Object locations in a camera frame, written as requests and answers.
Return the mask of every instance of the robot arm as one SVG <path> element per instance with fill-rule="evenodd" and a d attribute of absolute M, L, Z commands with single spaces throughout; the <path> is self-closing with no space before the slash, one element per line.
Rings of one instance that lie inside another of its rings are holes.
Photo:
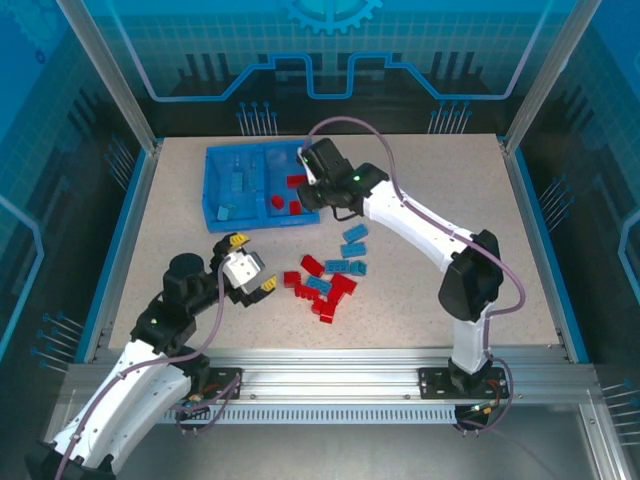
<path fill-rule="evenodd" d="M 217 271 L 223 265 L 225 294 L 245 307 L 266 298 L 276 286 L 275 277 L 260 280 L 264 263 L 243 246 L 241 234 L 224 237 L 214 247 L 211 272 L 205 273 L 202 259 L 191 253 L 175 257 L 163 276 L 163 291 L 140 315 L 129 341 L 109 375 L 83 410 L 52 443 L 38 443 L 27 455 L 32 480 L 52 480 L 69 444 L 78 440 L 63 480 L 115 480 L 133 449 L 167 410 L 185 397 L 204 397 L 209 359 L 199 355 L 187 362 L 160 362 L 121 372 L 142 362 L 181 357 L 192 353 L 185 347 L 195 332 L 195 317 L 218 302 Z M 106 393 L 105 386 L 120 376 Z M 101 396 L 83 433 L 76 437 L 78 423 L 89 406 Z"/>
<path fill-rule="evenodd" d="M 502 271 L 453 236 L 416 218 L 402 204 L 386 173 L 368 163 L 354 169 L 331 140 L 322 139 L 300 150 L 298 155 L 308 179 L 298 187 L 298 196 L 307 210 L 329 206 L 369 217 L 398 233 L 445 274 L 438 298 L 456 319 L 449 360 L 451 382 L 461 394 L 468 394 L 491 367 L 483 336 L 486 319 L 503 281 Z M 436 223 L 499 257 L 497 239 L 490 232 L 484 230 L 475 235 L 405 195 L 406 200 Z"/>

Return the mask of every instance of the blue frame edge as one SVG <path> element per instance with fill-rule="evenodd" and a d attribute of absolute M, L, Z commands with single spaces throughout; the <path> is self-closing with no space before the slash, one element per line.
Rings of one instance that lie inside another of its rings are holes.
<path fill-rule="evenodd" d="M 89 309 L 87 321 L 84 325 L 84 330 L 82 331 L 82 337 L 80 338 L 80 343 L 78 344 L 78 350 L 76 350 L 76 355 L 74 358 L 75 363 L 83 363 L 84 357 L 87 354 L 87 350 L 89 349 L 93 329 L 95 328 L 96 322 L 98 320 L 98 311 L 100 310 L 100 305 L 102 304 L 102 301 L 104 299 L 104 292 L 107 288 L 107 282 L 109 280 L 109 276 L 111 275 L 111 270 L 116 258 L 116 253 L 118 251 L 118 248 L 120 247 L 124 225 L 127 222 L 127 218 L 129 217 L 131 204 L 133 202 L 133 195 L 140 180 L 142 167 L 147 160 L 146 157 L 147 153 L 144 149 L 141 149 L 136 161 L 136 166 L 133 169 L 133 174 L 131 175 L 131 181 L 129 182 L 127 194 L 125 195 L 124 202 L 122 203 L 122 209 L 120 210 L 120 215 L 118 216 L 116 228 L 113 232 L 113 236 L 111 237 L 111 244 L 109 245 L 107 257 L 105 258 L 102 272 L 100 273 L 100 278 L 98 279 L 98 285 L 96 286 L 96 291 L 93 294 L 91 308 Z"/>
<path fill-rule="evenodd" d="M 564 315 L 567 320 L 567 327 L 569 328 L 570 338 L 566 340 L 573 343 L 573 347 L 575 349 L 577 357 L 576 361 L 578 363 L 590 363 L 589 355 L 587 354 L 587 349 L 584 345 L 582 334 L 580 333 L 580 327 L 578 326 L 578 320 L 576 318 L 575 312 L 573 311 L 571 300 L 569 299 L 569 292 L 567 291 L 567 286 L 564 283 L 564 278 L 562 277 L 562 272 L 560 271 L 560 265 L 558 264 L 556 252 L 553 249 L 551 237 L 549 236 L 549 232 L 547 231 L 547 227 L 544 223 L 542 210 L 540 210 L 540 204 L 538 203 L 538 197 L 536 196 L 535 190 L 533 189 L 533 182 L 531 181 L 531 177 L 529 176 L 529 170 L 527 169 L 527 165 L 524 161 L 524 155 L 522 154 L 520 147 L 515 150 L 515 157 L 517 161 L 517 167 L 522 174 L 524 187 L 526 189 L 527 196 L 529 197 L 529 202 L 531 203 L 531 209 L 536 221 L 536 227 L 540 232 L 542 247 L 544 248 L 544 253 L 549 261 L 551 274 L 558 291 L 558 297 L 560 298 L 560 304 L 562 305 L 562 310 L 564 311 Z"/>

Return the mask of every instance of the toy brick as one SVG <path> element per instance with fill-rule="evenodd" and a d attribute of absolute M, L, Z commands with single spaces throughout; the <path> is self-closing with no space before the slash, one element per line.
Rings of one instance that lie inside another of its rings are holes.
<path fill-rule="evenodd" d="M 327 260 L 324 262 L 326 273 L 349 273 L 349 260 Z"/>
<path fill-rule="evenodd" d="M 367 247 L 364 242 L 347 243 L 346 245 L 340 245 L 340 252 L 342 253 L 342 258 L 359 257 L 367 254 Z"/>
<path fill-rule="evenodd" d="M 293 289 L 296 297 L 302 297 L 306 300 L 316 300 L 320 296 L 320 291 L 306 285 L 296 285 Z"/>
<path fill-rule="evenodd" d="M 333 316 L 336 314 L 336 304 L 325 302 L 320 311 L 320 321 L 324 323 L 333 323 Z"/>
<path fill-rule="evenodd" d="M 309 277 L 307 279 L 307 287 L 320 290 L 320 293 L 322 293 L 323 295 L 327 295 L 329 293 L 329 290 L 331 290 L 331 284 L 326 280 L 322 280 L 318 277 Z"/>
<path fill-rule="evenodd" d="M 301 215 L 302 214 L 302 205 L 298 200 L 294 200 L 293 202 L 289 202 L 289 213 L 291 215 Z"/>
<path fill-rule="evenodd" d="M 345 277 L 340 273 L 336 273 L 331 278 L 331 284 L 334 287 L 338 287 L 342 289 L 344 293 L 348 293 L 349 295 L 353 294 L 354 290 L 356 289 L 356 286 L 358 285 L 356 282 L 354 282 L 350 278 Z"/>
<path fill-rule="evenodd" d="M 278 210 L 282 210 L 284 208 L 284 198 L 280 195 L 274 195 L 271 197 L 271 205 L 273 205 Z"/>
<path fill-rule="evenodd" d="M 363 223 L 361 223 L 344 232 L 342 234 L 342 238 L 344 238 L 344 241 L 347 243 L 353 243 L 357 242 L 361 238 L 366 237 L 367 235 L 369 235 L 369 230 L 364 226 Z"/>
<path fill-rule="evenodd" d="M 311 311 L 316 315 L 320 315 L 320 313 L 322 312 L 322 307 L 324 307 L 324 303 L 324 300 L 320 300 L 319 298 L 317 298 L 313 301 L 313 305 L 311 305 Z"/>
<path fill-rule="evenodd" d="M 307 181 L 306 175 L 289 175 L 287 177 L 287 187 L 298 188 L 303 183 L 306 183 L 306 181 Z"/>
<path fill-rule="evenodd" d="M 367 264 L 360 260 L 351 262 L 349 273 L 356 277 L 364 277 L 367 274 Z"/>
<path fill-rule="evenodd" d="M 322 266 L 322 264 L 311 255 L 305 255 L 302 257 L 300 265 L 314 277 L 321 277 L 324 273 L 324 266 Z"/>
<path fill-rule="evenodd" d="M 293 288 L 302 283 L 302 275 L 300 272 L 284 272 L 283 282 L 285 288 Z"/>

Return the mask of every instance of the lego brick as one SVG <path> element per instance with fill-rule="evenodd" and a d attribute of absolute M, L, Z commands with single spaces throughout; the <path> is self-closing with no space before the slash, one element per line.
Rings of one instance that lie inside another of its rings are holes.
<path fill-rule="evenodd" d="M 273 205 L 278 210 L 282 210 L 284 208 L 284 198 L 280 195 L 274 195 L 271 197 L 271 205 Z"/>
<path fill-rule="evenodd" d="M 231 204 L 220 205 L 218 207 L 218 214 L 216 218 L 220 222 L 226 222 L 227 220 L 231 220 L 233 215 L 236 213 L 236 206 Z"/>
<path fill-rule="evenodd" d="M 319 298 L 317 298 L 313 301 L 313 305 L 311 305 L 311 311 L 316 315 L 320 315 L 320 313 L 322 312 L 322 307 L 324 307 L 324 303 L 324 300 L 320 300 Z"/>
<path fill-rule="evenodd" d="M 307 181 L 306 175 L 289 175 L 287 177 L 287 187 L 298 188 Z"/>
<path fill-rule="evenodd" d="M 316 300 L 320 296 L 319 290 L 300 284 L 293 288 L 293 293 L 295 293 L 296 297 L 302 297 L 306 300 Z"/>
<path fill-rule="evenodd" d="M 302 257 L 300 265 L 314 277 L 321 277 L 324 273 L 324 266 L 322 266 L 322 264 L 311 255 L 305 255 Z"/>
<path fill-rule="evenodd" d="M 349 273 L 349 260 L 327 260 L 324 262 L 326 273 Z"/>
<path fill-rule="evenodd" d="M 289 213 L 291 215 L 302 215 L 302 205 L 298 200 L 289 202 Z"/>
<path fill-rule="evenodd" d="M 364 242 L 347 243 L 340 245 L 340 253 L 342 253 L 342 258 L 360 257 L 367 254 L 367 247 Z"/>
<path fill-rule="evenodd" d="M 338 287 L 344 291 L 344 293 L 348 293 L 352 295 L 358 285 L 356 282 L 351 280 L 350 278 L 345 277 L 340 273 L 336 273 L 331 278 L 331 284 L 335 287 Z"/>
<path fill-rule="evenodd" d="M 302 283 L 302 275 L 300 275 L 300 272 L 284 272 L 283 277 L 282 283 L 284 283 L 285 288 L 293 288 Z"/>
<path fill-rule="evenodd" d="M 327 295 L 327 302 L 331 302 L 337 305 L 344 297 L 344 294 L 345 292 L 344 290 L 342 290 L 342 288 L 334 285 L 333 287 L 331 287 L 331 290 L 329 290 L 329 294 Z"/>
<path fill-rule="evenodd" d="M 367 274 L 367 264 L 360 260 L 351 262 L 349 273 L 356 277 L 364 277 Z"/>
<path fill-rule="evenodd" d="M 363 223 L 361 223 L 344 232 L 342 234 L 342 238 L 344 238 L 344 241 L 347 243 L 353 243 L 366 237 L 367 235 L 369 235 L 369 230 L 364 226 Z"/>
<path fill-rule="evenodd" d="M 231 191 L 233 193 L 242 192 L 242 182 L 244 179 L 244 175 L 242 172 L 233 172 L 231 174 Z"/>
<path fill-rule="evenodd" d="M 329 290 L 331 290 L 331 284 L 326 280 L 322 280 L 318 277 L 309 277 L 307 279 L 307 287 L 320 290 L 320 293 L 322 293 L 323 295 L 328 295 Z"/>
<path fill-rule="evenodd" d="M 336 304 L 325 302 L 320 311 L 320 321 L 324 323 L 333 323 L 333 316 L 336 314 Z"/>

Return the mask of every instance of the gear logo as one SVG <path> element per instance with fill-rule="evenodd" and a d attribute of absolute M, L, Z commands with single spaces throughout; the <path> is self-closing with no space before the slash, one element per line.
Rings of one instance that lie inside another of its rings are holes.
<path fill-rule="evenodd" d="M 54 0 L 0 0 L 0 13 L 11 13 L 22 33 L 43 50 L 58 31 L 58 10 Z"/>
<path fill-rule="evenodd" d="M 360 21 L 373 18 L 373 9 L 382 7 L 382 0 L 284 0 L 284 7 L 301 28 L 333 35 L 336 30 L 360 28 Z"/>

